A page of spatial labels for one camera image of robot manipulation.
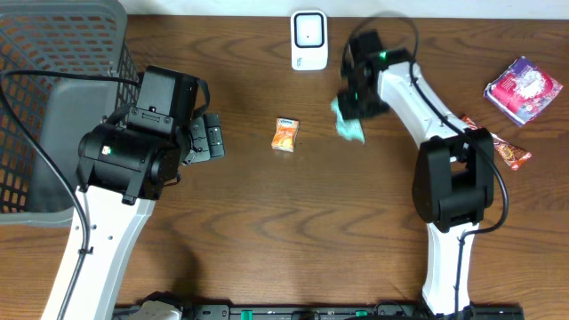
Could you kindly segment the orange tissue pack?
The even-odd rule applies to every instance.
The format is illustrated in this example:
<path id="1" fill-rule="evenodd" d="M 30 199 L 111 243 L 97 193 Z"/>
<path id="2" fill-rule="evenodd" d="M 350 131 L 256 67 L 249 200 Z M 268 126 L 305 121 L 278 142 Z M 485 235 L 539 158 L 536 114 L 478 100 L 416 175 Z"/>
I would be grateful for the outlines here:
<path id="1" fill-rule="evenodd" d="M 299 124 L 300 122 L 298 120 L 278 118 L 276 120 L 276 132 L 271 142 L 271 147 L 275 150 L 293 152 Z"/>

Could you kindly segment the purple red snack bag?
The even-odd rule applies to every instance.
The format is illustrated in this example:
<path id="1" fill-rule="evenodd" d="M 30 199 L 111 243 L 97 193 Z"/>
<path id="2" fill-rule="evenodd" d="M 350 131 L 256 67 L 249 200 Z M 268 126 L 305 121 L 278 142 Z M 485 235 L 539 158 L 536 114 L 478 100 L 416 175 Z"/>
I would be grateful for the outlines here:
<path id="1" fill-rule="evenodd" d="M 562 89 L 561 83 L 521 56 L 485 87 L 484 97 L 522 127 L 534 120 Z"/>

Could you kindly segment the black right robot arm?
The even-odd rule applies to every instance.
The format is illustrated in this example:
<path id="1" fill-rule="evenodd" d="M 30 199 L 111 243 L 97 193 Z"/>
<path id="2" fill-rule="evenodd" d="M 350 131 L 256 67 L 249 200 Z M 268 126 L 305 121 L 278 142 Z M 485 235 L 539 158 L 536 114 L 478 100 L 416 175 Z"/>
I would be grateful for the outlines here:
<path id="1" fill-rule="evenodd" d="M 352 36 L 344 47 L 337 95 L 344 121 L 394 111 L 419 150 L 413 205 L 427 225 L 428 271 L 421 297 L 435 318 L 472 316 L 465 283 L 473 237 L 493 203 L 493 138 L 457 117 L 424 79 L 406 49 L 387 50 L 375 31 Z"/>

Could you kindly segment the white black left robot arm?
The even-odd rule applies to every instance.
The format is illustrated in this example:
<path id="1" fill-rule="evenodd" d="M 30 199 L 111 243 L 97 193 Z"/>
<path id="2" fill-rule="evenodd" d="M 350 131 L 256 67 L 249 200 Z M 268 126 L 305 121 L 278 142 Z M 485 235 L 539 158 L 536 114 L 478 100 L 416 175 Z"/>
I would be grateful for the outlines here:
<path id="1" fill-rule="evenodd" d="M 137 101 L 80 140 L 75 210 L 44 319 L 109 319 L 132 249 L 180 168 L 224 156 L 205 80 L 150 66 Z"/>

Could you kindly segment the orange brown candy wrapper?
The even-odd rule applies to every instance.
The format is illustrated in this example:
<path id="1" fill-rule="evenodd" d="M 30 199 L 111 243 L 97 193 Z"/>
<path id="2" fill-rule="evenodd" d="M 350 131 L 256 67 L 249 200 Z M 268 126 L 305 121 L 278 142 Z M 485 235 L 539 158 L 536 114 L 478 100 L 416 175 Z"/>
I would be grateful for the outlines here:
<path id="1" fill-rule="evenodd" d="M 460 115 L 459 118 L 473 131 L 482 128 L 467 115 Z M 490 135 L 492 136 L 493 140 L 493 149 L 501 156 L 502 160 L 512 171 L 518 170 L 523 164 L 532 158 L 533 154 L 528 150 L 518 147 L 502 139 L 495 133 L 490 132 Z M 482 141 L 477 142 L 477 144 L 479 144 L 481 148 L 484 149 L 485 145 L 488 145 L 486 142 L 489 142 L 489 140 L 483 138 Z"/>

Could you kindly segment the green flushable wipes pack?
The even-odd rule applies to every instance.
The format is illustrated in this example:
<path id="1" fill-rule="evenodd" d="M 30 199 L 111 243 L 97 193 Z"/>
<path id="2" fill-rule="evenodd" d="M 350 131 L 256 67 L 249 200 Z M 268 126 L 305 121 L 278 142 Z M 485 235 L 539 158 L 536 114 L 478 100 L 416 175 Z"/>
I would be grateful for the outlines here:
<path id="1" fill-rule="evenodd" d="M 341 114 L 338 99 L 331 102 L 331 110 L 336 115 L 335 128 L 336 132 L 345 140 L 358 140 L 362 144 L 365 143 L 365 135 L 361 122 L 356 120 L 345 120 Z"/>

